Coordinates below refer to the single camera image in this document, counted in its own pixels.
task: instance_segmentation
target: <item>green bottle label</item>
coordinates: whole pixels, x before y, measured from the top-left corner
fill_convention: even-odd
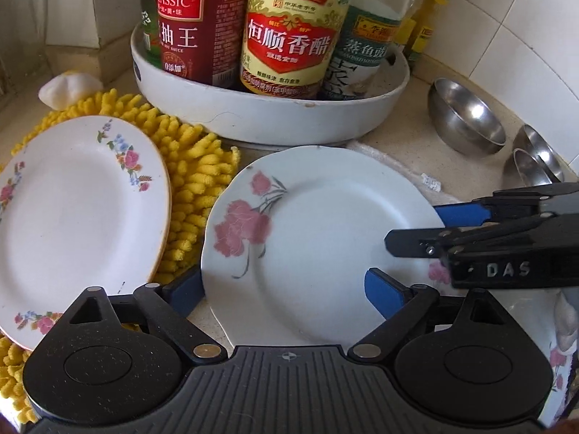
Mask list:
[[[400,23],[350,6],[321,96],[333,100],[363,98]]]
[[[160,57],[159,23],[157,0],[141,0],[144,42],[148,52],[155,58]]]

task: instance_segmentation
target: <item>condiment bottle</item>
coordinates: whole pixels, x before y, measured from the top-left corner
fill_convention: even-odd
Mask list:
[[[159,47],[157,0],[141,0],[141,16],[143,18],[143,42],[147,49],[148,59],[160,68],[161,49]]]
[[[188,80],[231,86],[246,1],[157,0],[162,68]]]
[[[254,93],[315,97],[350,0],[248,0],[241,82]]]
[[[320,92],[363,98],[412,0],[352,0]]]
[[[413,25],[413,29],[404,47],[404,56],[411,70],[432,37],[436,13],[447,3],[448,0],[423,0],[418,10],[410,17],[409,21],[412,22],[409,24]]]

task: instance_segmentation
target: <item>white ceramic tray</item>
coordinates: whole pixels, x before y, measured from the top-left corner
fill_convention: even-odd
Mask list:
[[[166,73],[149,63],[140,25],[131,37],[135,77],[154,106],[216,134],[262,145],[298,146],[344,142],[378,127],[410,79],[406,60],[384,62],[371,93],[355,101],[304,101],[216,88]]]

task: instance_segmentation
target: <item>yellow bottle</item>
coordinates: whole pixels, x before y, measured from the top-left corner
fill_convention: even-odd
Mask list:
[[[432,21],[436,13],[441,5],[447,3],[448,0],[422,0],[418,10],[402,23],[395,42],[404,45],[403,53],[408,60],[410,70],[413,69],[416,60],[419,59],[434,32]]]

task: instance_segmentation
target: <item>white plate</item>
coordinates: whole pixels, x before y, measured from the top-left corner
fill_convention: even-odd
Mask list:
[[[370,267],[430,283],[428,261],[394,258],[386,234],[441,226],[409,181],[372,158],[316,146],[274,153],[213,206],[201,260],[207,299],[234,346],[347,349],[384,321],[364,294]]]
[[[551,363],[553,385],[539,416],[546,426],[553,424],[561,414],[571,371],[571,354],[563,355],[557,347],[554,310],[558,292],[558,289],[492,292]]]
[[[146,283],[170,206],[163,160],[131,124],[92,115],[39,135],[0,174],[2,332],[34,349],[84,288]]]

